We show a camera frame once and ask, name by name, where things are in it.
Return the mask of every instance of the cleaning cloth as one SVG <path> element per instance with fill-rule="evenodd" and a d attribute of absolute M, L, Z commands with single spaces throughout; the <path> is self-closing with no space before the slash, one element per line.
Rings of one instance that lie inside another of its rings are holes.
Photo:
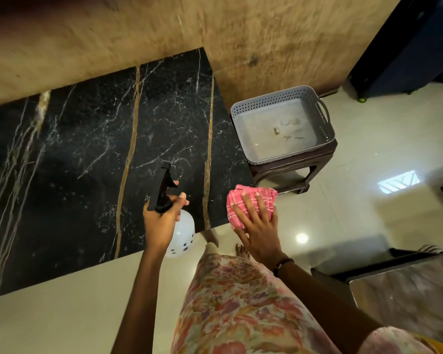
<path fill-rule="evenodd" d="M 274 211 L 274 200 L 277 197 L 277 191 L 267 187 L 250 187 L 250 186 L 236 185 L 235 189 L 230 190 L 228 196 L 226 197 L 226 211 L 228 214 L 228 220 L 232 226 L 241 227 L 243 230 L 245 229 L 245 226 L 238 219 L 238 216 L 236 216 L 235 212 L 230 206 L 232 202 L 237 204 L 238 207 L 241 208 L 241 210 L 246 214 L 246 216 L 250 218 L 245 203 L 243 202 L 243 198 L 241 197 L 242 192 L 246 192 L 246 195 L 251 199 L 251 202 L 256 208 L 256 212 L 258 215 L 259 215 L 259 207 L 257 205 L 255 194 L 256 192 L 260 193 L 261 197 L 264 200 L 264 203 L 266 204 L 269 220 L 271 220 L 272 212 Z"/>

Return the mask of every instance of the spray bottle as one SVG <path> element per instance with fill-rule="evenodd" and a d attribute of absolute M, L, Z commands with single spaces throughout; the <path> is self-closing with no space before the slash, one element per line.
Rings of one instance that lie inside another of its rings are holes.
<path fill-rule="evenodd" d="M 168 187 L 177 187 L 171 178 L 171 163 L 165 161 L 157 170 L 154 177 L 153 189 L 149 200 L 148 211 L 164 214 L 172 207 L 172 201 L 167 196 Z M 176 222 L 174 235 L 166 251 L 166 257 L 180 257 L 189 249 L 194 241 L 195 223 L 187 211 L 180 211 L 180 220 Z"/>

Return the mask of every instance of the left hand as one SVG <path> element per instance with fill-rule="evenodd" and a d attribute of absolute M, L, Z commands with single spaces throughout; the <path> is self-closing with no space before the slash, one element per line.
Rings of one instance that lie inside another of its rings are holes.
<path fill-rule="evenodd" d="M 189 205 L 186 194 L 181 192 L 179 196 L 168 195 L 173 205 L 164 214 L 156 211 L 148 211 L 148 202 L 144 205 L 142 217 L 144 219 L 146 249 L 145 251 L 155 251 L 158 255 L 165 255 L 167 248 L 174 234 L 176 221 L 180 220 L 180 210 L 183 206 Z"/>

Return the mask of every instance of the bare foot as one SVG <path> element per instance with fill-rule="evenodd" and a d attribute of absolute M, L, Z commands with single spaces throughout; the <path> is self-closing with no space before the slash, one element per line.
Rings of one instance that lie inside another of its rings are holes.
<path fill-rule="evenodd" d="M 242 244 L 235 245 L 235 252 L 238 257 L 246 258 L 249 260 L 249 252 Z"/>

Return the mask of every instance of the hand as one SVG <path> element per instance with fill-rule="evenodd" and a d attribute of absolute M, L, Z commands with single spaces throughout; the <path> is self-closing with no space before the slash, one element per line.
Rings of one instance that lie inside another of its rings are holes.
<path fill-rule="evenodd" d="M 256 261 L 264 264 L 268 269 L 274 270 L 281 260 L 288 258 L 282 252 L 281 243 L 277 236 L 277 208 L 274 206 L 274 212 L 271 221 L 269 221 L 263 198 L 258 192 L 255 196 L 260 216 L 258 216 L 256 208 L 246 193 L 241 194 L 251 220 L 237 204 L 230 204 L 240 221 L 245 225 L 247 234 L 241 228 L 233 228 L 233 230 Z"/>
<path fill-rule="evenodd" d="M 180 210 L 183 206 L 189 205 L 186 194 L 181 192 L 179 196 L 168 195 L 173 205 L 164 214 L 156 211 L 148 211 L 148 202 L 144 205 L 142 217 L 144 219 L 146 250 L 154 251 L 158 255 L 164 256 L 174 234 L 176 221 L 180 220 Z"/>

